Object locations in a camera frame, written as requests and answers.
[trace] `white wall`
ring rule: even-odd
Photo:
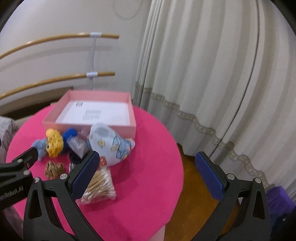
[[[115,0],[117,12],[130,17],[141,0]],[[115,77],[94,79],[94,88],[133,91],[139,48],[151,0],[143,0],[138,14],[122,20],[111,0],[24,0],[0,33],[0,54],[31,40],[47,36],[98,31],[120,38],[98,39],[95,71],[115,71]],[[61,75],[84,73],[92,39],[66,39],[32,46],[0,60],[0,93],[36,81]],[[87,80],[67,81],[37,87],[0,101],[0,105],[62,86],[81,85]]]

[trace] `curtain fold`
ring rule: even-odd
[[[296,200],[295,39],[269,1],[152,0],[133,102],[185,154]]]

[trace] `table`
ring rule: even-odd
[[[45,137],[42,120],[51,110],[46,107],[27,120],[13,138],[7,153],[11,162]],[[111,167],[117,198],[81,205],[80,210],[105,241],[163,239],[164,226],[170,220],[183,186],[183,166],[177,144],[168,130],[152,115],[134,107],[137,123],[136,146],[130,156]],[[37,161],[30,171],[46,180],[45,163]],[[68,155],[52,158],[67,167]],[[56,198],[54,206],[64,229],[73,233]],[[15,204],[23,218],[26,199]]]

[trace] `wooden floor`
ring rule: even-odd
[[[165,241],[190,241],[218,204],[196,170],[194,157],[184,155],[181,146],[179,150],[184,168],[184,185],[173,216],[165,227]],[[237,203],[222,233],[229,231],[238,209]]]

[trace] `cartoon print mask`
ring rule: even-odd
[[[92,125],[89,134],[91,149],[100,154],[100,166],[113,166],[127,158],[135,147],[133,139],[120,137],[103,123]]]

